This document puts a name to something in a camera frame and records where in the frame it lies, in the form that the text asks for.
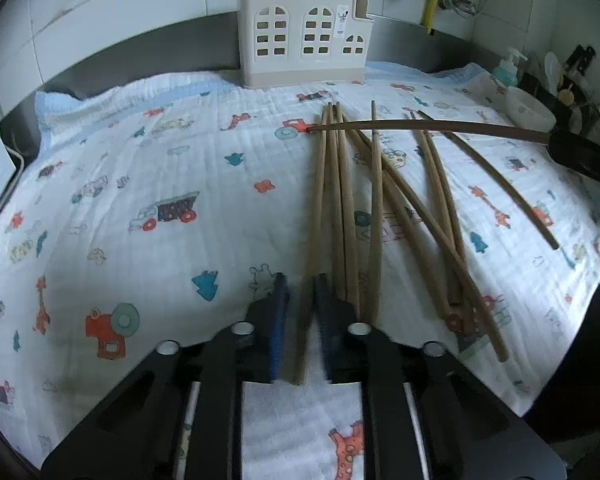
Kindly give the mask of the dark wooden chopstick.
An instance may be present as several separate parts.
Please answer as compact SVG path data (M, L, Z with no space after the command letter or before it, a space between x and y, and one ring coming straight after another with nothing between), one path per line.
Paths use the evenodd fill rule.
M480 124L480 122L450 122L449 120L383 119L362 120L362 122L338 122L338 124L316 125L307 132L332 130L428 130L454 133L496 136L509 140L521 140L546 145L550 134L512 126Z

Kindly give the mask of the white ceramic bowl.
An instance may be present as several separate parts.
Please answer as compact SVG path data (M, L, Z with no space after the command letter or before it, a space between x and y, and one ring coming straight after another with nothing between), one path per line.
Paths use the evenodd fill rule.
M517 87L505 92L507 117L518 127L549 133L556 125L555 115L534 96Z

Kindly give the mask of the teal soap dispenser bottle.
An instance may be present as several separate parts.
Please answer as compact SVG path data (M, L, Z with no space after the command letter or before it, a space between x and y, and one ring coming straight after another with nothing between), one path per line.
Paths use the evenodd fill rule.
M498 65L494 67L492 75L505 87L518 86L518 68L520 61L528 58L514 47L507 48L506 58L501 58Z

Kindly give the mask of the white printed cloth mat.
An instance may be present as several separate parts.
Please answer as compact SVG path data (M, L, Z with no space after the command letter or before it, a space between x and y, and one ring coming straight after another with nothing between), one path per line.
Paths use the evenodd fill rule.
M425 113L504 124L483 68L425 74L374 64L362 81L245 89L231 73L166 74L91 99L40 92L43 143L0 215L0 430L40 466L159 341L205 341L264 297L300 292L317 137L327 103L352 120ZM515 413L532 407L600 282L600 219L578 174L542 146L470 136L524 196L514 201L434 135L471 277L509 348L457 338L438 318L396 216L382 222L379 326L437 339Z

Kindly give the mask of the white house-shaped utensil holder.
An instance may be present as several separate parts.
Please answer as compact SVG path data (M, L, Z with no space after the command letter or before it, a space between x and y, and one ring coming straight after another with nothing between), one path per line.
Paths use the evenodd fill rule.
M362 79L368 0L237 0L242 84L271 88Z

